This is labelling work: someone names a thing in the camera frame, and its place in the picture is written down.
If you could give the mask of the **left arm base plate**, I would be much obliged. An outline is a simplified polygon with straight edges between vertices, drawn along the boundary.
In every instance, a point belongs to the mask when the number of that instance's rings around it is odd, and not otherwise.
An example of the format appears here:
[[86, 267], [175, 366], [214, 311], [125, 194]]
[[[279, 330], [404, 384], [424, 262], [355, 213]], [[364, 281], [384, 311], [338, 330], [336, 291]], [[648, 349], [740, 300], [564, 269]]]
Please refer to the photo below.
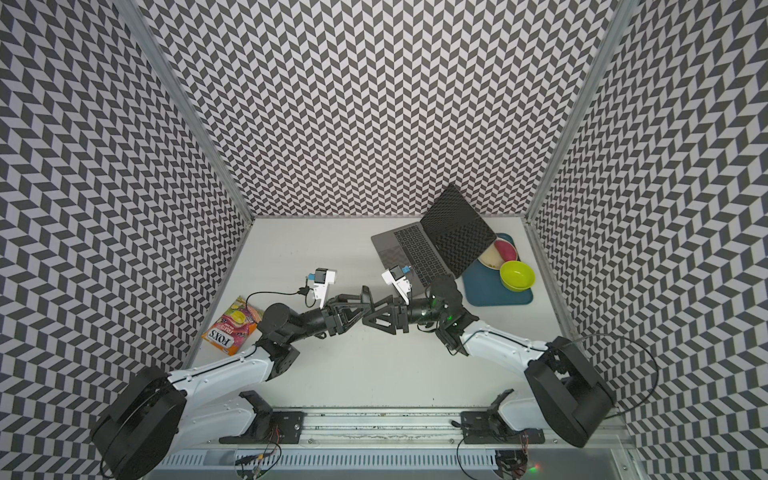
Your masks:
[[259, 413], [244, 433], [219, 439], [220, 444], [298, 444], [303, 431], [302, 411]]

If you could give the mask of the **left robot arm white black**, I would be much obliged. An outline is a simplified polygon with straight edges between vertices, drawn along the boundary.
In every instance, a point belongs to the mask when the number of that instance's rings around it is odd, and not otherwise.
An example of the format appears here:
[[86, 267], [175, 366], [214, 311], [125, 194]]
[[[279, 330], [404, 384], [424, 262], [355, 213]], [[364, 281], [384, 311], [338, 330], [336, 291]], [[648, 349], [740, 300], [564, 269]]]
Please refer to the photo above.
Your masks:
[[259, 339], [241, 353], [171, 373], [142, 369], [92, 426], [101, 474], [139, 479], [167, 455], [211, 440], [278, 441], [273, 409], [257, 385], [291, 367], [296, 342], [343, 334], [372, 309], [368, 287], [302, 314], [275, 303], [262, 315]]

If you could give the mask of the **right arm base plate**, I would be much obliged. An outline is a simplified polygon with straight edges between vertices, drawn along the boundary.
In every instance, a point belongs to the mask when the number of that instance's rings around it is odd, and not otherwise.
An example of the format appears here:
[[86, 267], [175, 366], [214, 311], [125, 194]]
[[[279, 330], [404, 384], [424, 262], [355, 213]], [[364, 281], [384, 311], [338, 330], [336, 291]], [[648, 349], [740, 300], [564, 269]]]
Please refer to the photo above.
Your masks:
[[544, 432], [541, 429], [522, 429], [510, 427], [497, 413], [485, 411], [462, 411], [460, 428], [463, 440], [469, 445], [544, 444]]

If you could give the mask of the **grey laptop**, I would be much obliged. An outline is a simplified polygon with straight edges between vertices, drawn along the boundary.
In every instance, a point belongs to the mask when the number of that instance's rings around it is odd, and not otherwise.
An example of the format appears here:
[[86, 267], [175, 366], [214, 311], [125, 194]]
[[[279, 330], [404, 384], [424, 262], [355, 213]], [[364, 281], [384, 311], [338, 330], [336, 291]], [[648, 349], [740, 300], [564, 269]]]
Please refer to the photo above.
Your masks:
[[460, 277], [495, 240], [493, 229], [453, 183], [419, 221], [371, 237], [385, 268], [409, 269], [414, 296], [441, 275]]

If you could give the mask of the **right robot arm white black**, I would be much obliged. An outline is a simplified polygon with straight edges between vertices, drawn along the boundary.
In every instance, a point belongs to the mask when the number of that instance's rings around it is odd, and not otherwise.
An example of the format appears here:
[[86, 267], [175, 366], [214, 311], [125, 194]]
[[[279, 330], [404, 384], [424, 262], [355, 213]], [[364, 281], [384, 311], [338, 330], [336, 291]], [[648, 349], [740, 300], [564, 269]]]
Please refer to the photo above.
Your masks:
[[374, 301], [364, 288], [361, 322], [392, 335], [412, 324], [431, 324], [450, 354], [483, 359], [524, 377], [529, 395], [510, 390], [491, 408], [513, 433], [548, 427], [582, 448], [616, 404], [614, 390], [575, 341], [562, 336], [533, 341], [491, 326], [464, 306], [450, 276], [433, 280], [420, 299], [390, 295]]

